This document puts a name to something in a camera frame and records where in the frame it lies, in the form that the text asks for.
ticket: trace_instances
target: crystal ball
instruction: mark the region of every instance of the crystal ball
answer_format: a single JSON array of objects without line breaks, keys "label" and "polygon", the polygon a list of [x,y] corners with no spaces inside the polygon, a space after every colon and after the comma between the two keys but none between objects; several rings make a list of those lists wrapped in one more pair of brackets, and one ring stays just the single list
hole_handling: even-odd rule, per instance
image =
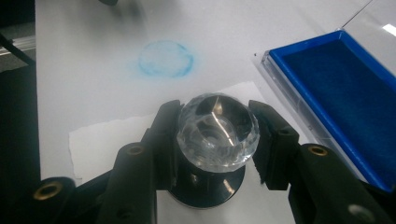
[{"label": "crystal ball", "polygon": [[178,118],[180,150],[204,171],[227,173],[244,166],[259,139],[259,125],[249,108],[222,93],[193,98]]}]

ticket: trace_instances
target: brass insert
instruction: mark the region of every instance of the brass insert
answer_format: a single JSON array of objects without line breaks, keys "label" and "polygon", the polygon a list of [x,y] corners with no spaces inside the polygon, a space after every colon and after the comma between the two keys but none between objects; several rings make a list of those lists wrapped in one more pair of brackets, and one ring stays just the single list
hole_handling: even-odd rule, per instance
[{"label": "brass insert", "polygon": [[327,154],[329,153],[323,147],[318,147],[318,146],[309,147],[308,150],[317,156],[327,156]]},{"label": "brass insert", "polygon": [[33,194],[33,198],[39,201],[47,200],[61,192],[63,187],[64,186],[59,181],[51,181],[36,190],[35,194]]},{"label": "brass insert", "polygon": [[139,155],[142,153],[145,149],[143,147],[130,147],[126,149],[126,153],[131,156]]}]

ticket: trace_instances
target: blue ink pad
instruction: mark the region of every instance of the blue ink pad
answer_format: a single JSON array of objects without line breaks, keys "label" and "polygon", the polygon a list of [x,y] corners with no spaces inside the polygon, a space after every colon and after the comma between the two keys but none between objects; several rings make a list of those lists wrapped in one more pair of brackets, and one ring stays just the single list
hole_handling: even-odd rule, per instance
[{"label": "blue ink pad", "polygon": [[151,43],[139,55],[139,68],[152,77],[184,77],[192,69],[192,54],[173,41]]},{"label": "blue ink pad", "polygon": [[392,192],[395,76],[345,31],[272,49],[266,57],[264,66],[271,64],[267,70],[275,71],[271,76],[291,103],[298,107],[304,101],[309,106],[305,112],[315,114],[365,179]]}]

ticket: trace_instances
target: brass screw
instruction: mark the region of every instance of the brass screw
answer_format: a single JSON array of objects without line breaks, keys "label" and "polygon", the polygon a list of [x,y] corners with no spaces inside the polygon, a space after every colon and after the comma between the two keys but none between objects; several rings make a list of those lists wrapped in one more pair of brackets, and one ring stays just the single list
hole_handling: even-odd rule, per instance
[{"label": "brass screw", "polygon": [[33,194],[33,198],[38,201],[44,201],[61,192],[64,186],[59,181],[51,181],[42,185]]}]

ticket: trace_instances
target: plastic case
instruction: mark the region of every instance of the plastic case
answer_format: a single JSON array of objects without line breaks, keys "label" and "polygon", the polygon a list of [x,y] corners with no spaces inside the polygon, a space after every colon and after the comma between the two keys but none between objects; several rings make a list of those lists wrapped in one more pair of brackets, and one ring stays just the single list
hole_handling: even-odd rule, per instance
[{"label": "plastic case", "polygon": [[322,145],[336,149],[357,177],[392,192],[393,74],[345,31],[268,50],[262,64]]}]

